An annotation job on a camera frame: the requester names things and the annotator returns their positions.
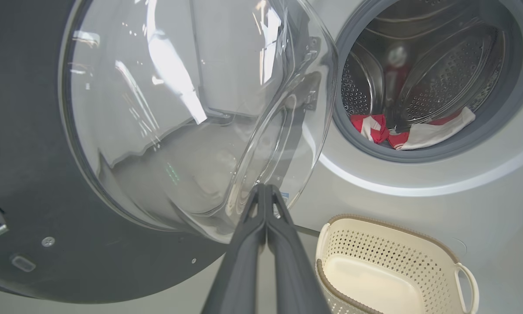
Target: white floor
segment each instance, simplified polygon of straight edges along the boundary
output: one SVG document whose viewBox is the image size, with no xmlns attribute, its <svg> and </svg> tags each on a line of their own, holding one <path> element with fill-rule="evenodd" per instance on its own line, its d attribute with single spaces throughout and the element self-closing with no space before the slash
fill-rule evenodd
<svg viewBox="0 0 523 314">
<path fill-rule="evenodd" d="M 306 234 L 299 235 L 313 264 L 318 239 Z M 221 261 L 222 258 L 216 260 L 178 286 L 152 296 L 116 304 L 62 304 L 0 292 L 0 314 L 199 314 Z M 258 314 L 275 314 L 275 268 L 273 254 L 268 248 L 260 256 L 259 271 Z"/>
</svg>

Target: washing machine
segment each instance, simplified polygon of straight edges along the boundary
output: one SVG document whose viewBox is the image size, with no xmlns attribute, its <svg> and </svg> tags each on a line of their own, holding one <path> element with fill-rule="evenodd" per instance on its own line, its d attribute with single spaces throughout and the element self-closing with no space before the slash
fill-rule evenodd
<svg viewBox="0 0 523 314">
<path fill-rule="evenodd" d="M 260 182 L 306 229 L 433 236 L 523 310 L 523 0 L 0 2 L 0 290 L 175 286 Z"/>
</svg>

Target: circular opening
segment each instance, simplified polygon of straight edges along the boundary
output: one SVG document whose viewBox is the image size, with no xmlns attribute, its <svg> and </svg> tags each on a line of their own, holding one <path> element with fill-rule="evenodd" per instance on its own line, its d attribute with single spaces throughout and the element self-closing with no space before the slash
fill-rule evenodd
<svg viewBox="0 0 523 314">
<path fill-rule="evenodd" d="M 368 0 L 337 38 L 334 120 L 375 157 L 475 147 L 523 104 L 523 0 Z"/>
</svg>

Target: basket hole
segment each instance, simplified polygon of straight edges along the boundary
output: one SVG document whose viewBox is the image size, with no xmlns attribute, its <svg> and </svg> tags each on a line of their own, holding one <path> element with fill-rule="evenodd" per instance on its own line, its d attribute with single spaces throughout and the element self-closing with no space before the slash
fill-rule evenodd
<svg viewBox="0 0 523 314">
<path fill-rule="evenodd" d="M 459 286 L 461 287 L 461 305 L 463 306 L 463 311 L 467 312 L 471 308 L 472 301 L 471 282 L 462 270 L 457 270 L 457 278 L 459 278 Z"/>
</svg>

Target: beige plastic basket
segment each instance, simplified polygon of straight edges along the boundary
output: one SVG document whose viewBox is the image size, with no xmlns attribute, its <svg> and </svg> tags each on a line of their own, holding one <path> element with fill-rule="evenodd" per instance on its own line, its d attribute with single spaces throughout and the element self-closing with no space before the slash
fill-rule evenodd
<svg viewBox="0 0 523 314">
<path fill-rule="evenodd" d="M 319 234 L 316 271 L 334 314 L 475 314 L 471 272 L 438 240 L 389 223 L 339 215 Z M 465 307 L 459 272 L 471 284 Z"/>
</svg>

